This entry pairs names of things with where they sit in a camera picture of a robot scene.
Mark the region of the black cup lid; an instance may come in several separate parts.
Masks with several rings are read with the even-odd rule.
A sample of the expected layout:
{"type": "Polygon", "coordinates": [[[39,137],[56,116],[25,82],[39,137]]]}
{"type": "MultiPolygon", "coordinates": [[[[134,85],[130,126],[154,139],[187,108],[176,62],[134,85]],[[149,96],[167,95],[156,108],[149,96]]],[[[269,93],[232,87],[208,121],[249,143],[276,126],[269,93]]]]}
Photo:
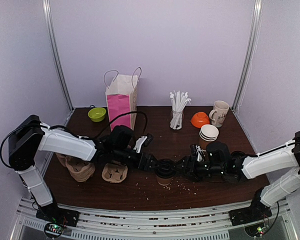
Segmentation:
{"type": "Polygon", "coordinates": [[[170,159],[161,159],[158,161],[158,166],[154,168],[154,173],[157,177],[162,179],[169,179],[176,175],[174,169],[174,162],[170,159]]]}

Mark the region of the stack of pulp cup carriers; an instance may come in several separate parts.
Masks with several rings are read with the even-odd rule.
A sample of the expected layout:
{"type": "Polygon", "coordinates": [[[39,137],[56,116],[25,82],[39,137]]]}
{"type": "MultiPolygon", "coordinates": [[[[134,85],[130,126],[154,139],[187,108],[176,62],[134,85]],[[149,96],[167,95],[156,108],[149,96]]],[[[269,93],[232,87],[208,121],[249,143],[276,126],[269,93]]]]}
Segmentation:
{"type": "Polygon", "coordinates": [[[72,178],[79,183],[86,182],[95,173],[95,165],[91,162],[60,153],[55,155],[61,165],[68,169],[72,178]]]}

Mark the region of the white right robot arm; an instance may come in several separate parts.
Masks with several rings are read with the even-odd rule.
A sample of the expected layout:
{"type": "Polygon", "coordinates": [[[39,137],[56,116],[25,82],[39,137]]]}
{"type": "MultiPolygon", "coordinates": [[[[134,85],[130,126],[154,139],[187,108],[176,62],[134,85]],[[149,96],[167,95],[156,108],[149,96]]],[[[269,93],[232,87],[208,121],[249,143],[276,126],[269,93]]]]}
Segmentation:
{"type": "Polygon", "coordinates": [[[199,160],[202,156],[199,145],[192,145],[191,150],[191,155],[173,163],[171,168],[194,182],[218,175],[227,182],[238,183],[288,169],[279,179],[255,193],[251,206],[246,210],[251,221],[258,220],[266,209],[300,188],[300,131],[285,144],[263,153],[230,152],[228,146],[219,141],[206,146],[207,160],[199,160]]]}

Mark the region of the stack of brown paper cups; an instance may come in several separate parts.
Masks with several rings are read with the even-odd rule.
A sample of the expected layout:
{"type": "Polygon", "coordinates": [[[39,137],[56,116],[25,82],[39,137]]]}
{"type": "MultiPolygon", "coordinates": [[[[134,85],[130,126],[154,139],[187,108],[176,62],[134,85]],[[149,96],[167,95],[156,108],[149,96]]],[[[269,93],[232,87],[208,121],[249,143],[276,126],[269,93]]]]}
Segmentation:
{"type": "Polygon", "coordinates": [[[219,136],[217,127],[211,124],[205,124],[199,131],[199,145],[202,149],[206,149],[207,145],[214,142],[219,136]]]}

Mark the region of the single pulp cup carrier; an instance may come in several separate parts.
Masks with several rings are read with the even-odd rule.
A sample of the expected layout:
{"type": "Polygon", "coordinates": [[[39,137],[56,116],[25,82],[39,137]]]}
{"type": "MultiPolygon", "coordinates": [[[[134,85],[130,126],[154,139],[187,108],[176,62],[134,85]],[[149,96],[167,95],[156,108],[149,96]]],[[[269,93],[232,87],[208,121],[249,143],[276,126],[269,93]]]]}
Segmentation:
{"type": "Polygon", "coordinates": [[[119,162],[105,164],[101,177],[104,181],[112,184],[119,184],[127,178],[128,167],[119,162]]]}

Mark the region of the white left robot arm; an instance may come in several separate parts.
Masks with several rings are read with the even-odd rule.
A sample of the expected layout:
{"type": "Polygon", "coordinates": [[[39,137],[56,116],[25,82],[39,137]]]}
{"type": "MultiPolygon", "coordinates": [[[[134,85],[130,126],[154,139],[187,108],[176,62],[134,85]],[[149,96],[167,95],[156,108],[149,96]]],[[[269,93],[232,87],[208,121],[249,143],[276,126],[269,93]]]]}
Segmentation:
{"type": "Polygon", "coordinates": [[[112,155],[118,160],[130,161],[142,171],[160,167],[152,154],[142,151],[153,137],[150,134],[141,136],[134,146],[129,146],[133,135],[132,129],[119,125],[103,137],[79,136],[59,126],[45,124],[32,114],[8,136],[8,163],[24,181],[43,215],[57,222],[62,218],[62,211],[37,168],[38,156],[55,153],[93,163],[103,155],[112,155]]]}

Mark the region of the single brown paper cup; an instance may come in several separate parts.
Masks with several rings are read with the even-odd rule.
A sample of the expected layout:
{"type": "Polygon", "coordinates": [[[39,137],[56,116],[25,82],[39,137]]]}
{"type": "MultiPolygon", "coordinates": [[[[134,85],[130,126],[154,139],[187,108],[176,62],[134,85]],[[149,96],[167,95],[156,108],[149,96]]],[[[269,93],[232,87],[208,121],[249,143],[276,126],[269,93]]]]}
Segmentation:
{"type": "Polygon", "coordinates": [[[172,182],[173,177],[163,178],[156,176],[157,183],[161,186],[168,186],[172,182]]]}

